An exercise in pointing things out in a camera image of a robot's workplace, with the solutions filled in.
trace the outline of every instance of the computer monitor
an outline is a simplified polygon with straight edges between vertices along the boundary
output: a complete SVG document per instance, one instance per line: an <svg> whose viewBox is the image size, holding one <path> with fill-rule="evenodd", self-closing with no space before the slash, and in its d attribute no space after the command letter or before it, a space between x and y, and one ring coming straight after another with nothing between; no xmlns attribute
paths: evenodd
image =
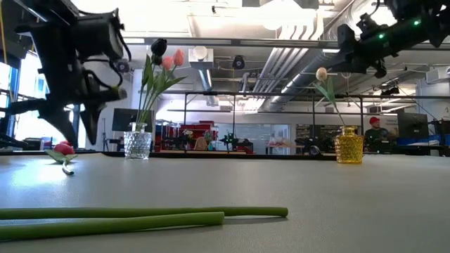
<svg viewBox="0 0 450 253"><path fill-rule="evenodd" d="M400 138L424 139L430 136L427 115L400 112L397 114L397 119Z"/></svg>
<svg viewBox="0 0 450 253"><path fill-rule="evenodd" d="M122 109L115 108L114 116L112 117L112 130L113 131L131 131L131 118L133 116L137 117L138 110L135 109ZM152 124L150 117L147 119L146 131L152 131Z"/></svg>

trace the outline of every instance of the workshop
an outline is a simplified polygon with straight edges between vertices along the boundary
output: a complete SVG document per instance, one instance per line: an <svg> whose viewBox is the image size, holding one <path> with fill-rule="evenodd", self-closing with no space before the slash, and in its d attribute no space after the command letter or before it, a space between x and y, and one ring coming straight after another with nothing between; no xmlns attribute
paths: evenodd
<svg viewBox="0 0 450 253"><path fill-rule="evenodd" d="M450 0L0 0L2 252L448 252Z"/></svg>

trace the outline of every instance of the gray table surface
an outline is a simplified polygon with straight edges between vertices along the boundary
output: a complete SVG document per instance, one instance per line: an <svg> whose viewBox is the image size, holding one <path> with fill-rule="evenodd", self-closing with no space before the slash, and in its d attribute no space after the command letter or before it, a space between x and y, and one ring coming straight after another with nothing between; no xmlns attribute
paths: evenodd
<svg viewBox="0 0 450 253"><path fill-rule="evenodd" d="M0 157L0 208L286 206L287 219L1 242L1 252L449 252L449 158L364 164L280 160L126 161ZM42 221L0 221L0 225Z"/></svg>

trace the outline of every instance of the clear glass vase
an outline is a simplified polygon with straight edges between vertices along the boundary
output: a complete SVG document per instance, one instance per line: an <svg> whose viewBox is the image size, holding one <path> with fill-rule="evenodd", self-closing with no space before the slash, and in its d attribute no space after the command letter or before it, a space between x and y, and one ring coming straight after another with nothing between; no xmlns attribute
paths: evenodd
<svg viewBox="0 0 450 253"><path fill-rule="evenodd" d="M150 154L152 133L145 132L146 123L130 123L131 131L124 132L126 159L147 160Z"/></svg>

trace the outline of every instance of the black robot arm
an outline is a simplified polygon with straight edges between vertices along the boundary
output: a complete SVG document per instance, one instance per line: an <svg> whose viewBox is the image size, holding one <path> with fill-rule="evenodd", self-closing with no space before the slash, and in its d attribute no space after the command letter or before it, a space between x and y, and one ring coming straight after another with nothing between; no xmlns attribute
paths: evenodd
<svg viewBox="0 0 450 253"><path fill-rule="evenodd" d="M120 34L124 27L120 24L118 9L89 14L79 11L68 0L15 1L44 21L21 25L16 32L32 37L42 64L39 73L45 75L50 93L46 99L11 103L6 113L14 115L38 110L40 118L52 124L77 147L75 130L63 108L69 104L84 104L82 121L90 142L95 144L98 118L105 103L127 97L125 90L120 88L122 76L113 65L113 61L123 57L124 46L131 60ZM109 60L96 60L108 62L120 76L116 86L104 84L94 72L83 67L83 63L92 60L89 59L91 56L101 55L106 55Z"/></svg>
<svg viewBox="0 0 450 253"><path fill-rule="evenodd" d="M362 31L358 41L348 25L339 26L340 52L326 67L362 74L373 67L375 76L382 78L387 74L384 57L397 57L398 52L427 40L438 48L450 33L450 10L443 9L449 0L385 0L385 4L397 23L378 25L365 13L357 24Z"/></svg>

